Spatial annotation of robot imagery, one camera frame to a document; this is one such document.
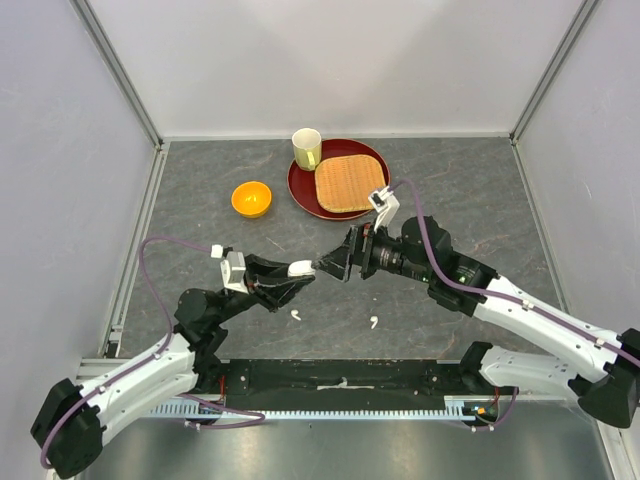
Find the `white earbud charging case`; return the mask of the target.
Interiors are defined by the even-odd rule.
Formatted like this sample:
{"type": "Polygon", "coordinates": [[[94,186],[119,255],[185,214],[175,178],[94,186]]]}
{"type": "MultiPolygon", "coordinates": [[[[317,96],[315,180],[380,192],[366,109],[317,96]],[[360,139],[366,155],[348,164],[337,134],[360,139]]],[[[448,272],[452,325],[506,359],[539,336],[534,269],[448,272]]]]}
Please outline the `white earbud charging case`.
{"type": "Polygon", "coordinates": [[[298,260],[289,264],[287,275],[290,278],[302,276],[314,276],[315,268],[312,260],[298,260]]]}

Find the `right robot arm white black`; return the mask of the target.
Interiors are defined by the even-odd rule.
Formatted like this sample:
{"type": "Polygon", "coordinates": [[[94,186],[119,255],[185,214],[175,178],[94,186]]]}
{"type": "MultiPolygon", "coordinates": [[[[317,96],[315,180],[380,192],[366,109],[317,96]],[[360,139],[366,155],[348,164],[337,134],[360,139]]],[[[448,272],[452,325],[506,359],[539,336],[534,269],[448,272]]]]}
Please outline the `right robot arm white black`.
{"type": "Polygon", "coordinates": [[[458,368],[467,392],[494,386],[554,390],[577,400],[593,418],[617,428],[632,424],[639,406],[639,332],[623,333],[575,318],[527,294],[491,267],[456,252],[450,234],[430,216],[404,222],[397,238],[371,223],[353,226],[342,243],[313,267],[346,282],[379,271],[427,286],[439,306],[504,328],[544,350],[514,360],[474,343],[458,368]]]}

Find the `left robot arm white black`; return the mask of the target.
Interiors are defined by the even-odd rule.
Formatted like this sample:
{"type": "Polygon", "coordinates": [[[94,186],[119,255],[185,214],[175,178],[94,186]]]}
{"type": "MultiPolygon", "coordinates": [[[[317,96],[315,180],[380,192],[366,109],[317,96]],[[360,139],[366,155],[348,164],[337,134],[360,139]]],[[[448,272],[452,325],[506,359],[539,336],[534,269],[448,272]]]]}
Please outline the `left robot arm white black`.
{"type": "Polygon", "coordinates": [[[44,468],[71,478],[152,408],[192,389],[211,392],[220,378],[215,353],[228,334],[223,323],[254,306],[275,312],[315,278],[310,260],[233,251],[221,254],[220,270],[222,289],[184,291],[168,333],[149,349],[82,384],[64,378],[51,387],[30,429],[44,468]]]}

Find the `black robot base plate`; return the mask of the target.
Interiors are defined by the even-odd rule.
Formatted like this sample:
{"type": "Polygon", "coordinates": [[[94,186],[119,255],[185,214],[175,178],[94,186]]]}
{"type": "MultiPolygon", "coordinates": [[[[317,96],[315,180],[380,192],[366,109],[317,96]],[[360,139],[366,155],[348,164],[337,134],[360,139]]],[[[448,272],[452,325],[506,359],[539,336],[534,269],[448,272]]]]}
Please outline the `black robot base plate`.
{"type": "Polygon", "coordinates": [[[456,362],[372,359],[233,359],[195,391],[222,394],[236,409],[294,412],[441,410],[446,396],[495,395],[456,362]]]}

